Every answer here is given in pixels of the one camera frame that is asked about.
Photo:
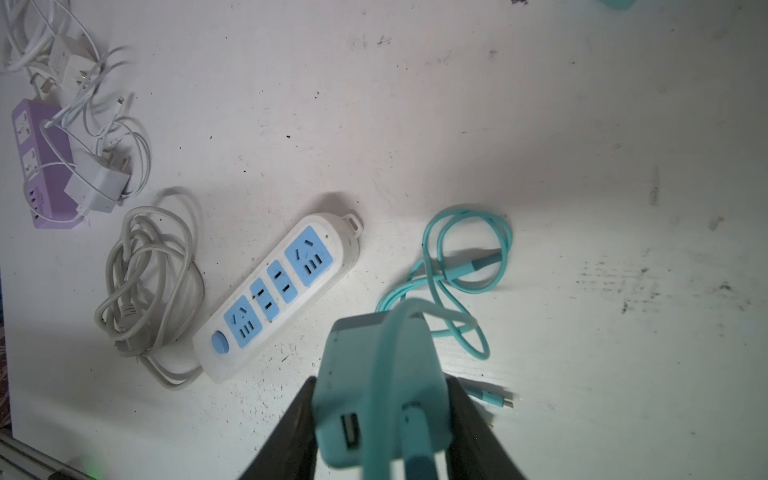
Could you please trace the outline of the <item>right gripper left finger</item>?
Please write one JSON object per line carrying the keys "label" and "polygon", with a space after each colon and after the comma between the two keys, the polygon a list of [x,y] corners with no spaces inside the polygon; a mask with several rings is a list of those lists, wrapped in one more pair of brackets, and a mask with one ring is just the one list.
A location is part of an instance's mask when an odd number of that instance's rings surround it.
{"label": "right gripper left finger", "polygon": [[316,380],[315,376],[306,379],[240,480],[314,478],[318,444],[311,400]]}

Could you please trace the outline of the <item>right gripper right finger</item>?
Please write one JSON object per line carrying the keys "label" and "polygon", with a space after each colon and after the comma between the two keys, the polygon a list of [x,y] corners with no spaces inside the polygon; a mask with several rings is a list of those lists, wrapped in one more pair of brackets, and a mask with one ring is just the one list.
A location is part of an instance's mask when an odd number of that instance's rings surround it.
{"label": "right gripper right finger", "polygon": [[459,381],[448,376],[446,382],[453,435],[446,450],[448,478],[525,480]]}

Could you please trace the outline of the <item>teal charger with cable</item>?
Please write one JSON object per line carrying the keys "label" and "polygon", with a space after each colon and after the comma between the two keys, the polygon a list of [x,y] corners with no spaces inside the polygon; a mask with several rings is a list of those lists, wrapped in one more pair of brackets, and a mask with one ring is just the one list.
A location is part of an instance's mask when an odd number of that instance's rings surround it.
{"label": "teal charger with cable", "polygon": [[[444,243],[465,221],[482,221],[498,249],[448,266]],[[457,299],[495,288],[508,266],[513,233],[501,216],[453,208],[425,227],[420,260],[371,314],[336,321],[328,336],[312,400],[314,433],[333,469],[359,467],[364,479],[388,479],[403,463],[408,479],[436,479],[436,455],[453,440],[448,382],[435,347],[451,338],[484,361],[482,327]]]}

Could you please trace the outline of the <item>white blue power strip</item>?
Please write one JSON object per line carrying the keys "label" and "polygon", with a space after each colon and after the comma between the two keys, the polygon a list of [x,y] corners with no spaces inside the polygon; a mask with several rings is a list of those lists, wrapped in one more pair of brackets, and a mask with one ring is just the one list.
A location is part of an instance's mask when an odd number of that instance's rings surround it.
{"label": "white blue power strip", "polygon": [[168,390],[201,375],[222,383],[352,269],[362,233],[353,213],[303,217],[194,329],[205,285],[192,229],[167,209],[136,207],[107,256],[107,297],[94,322],[121,356],[136,359]]}

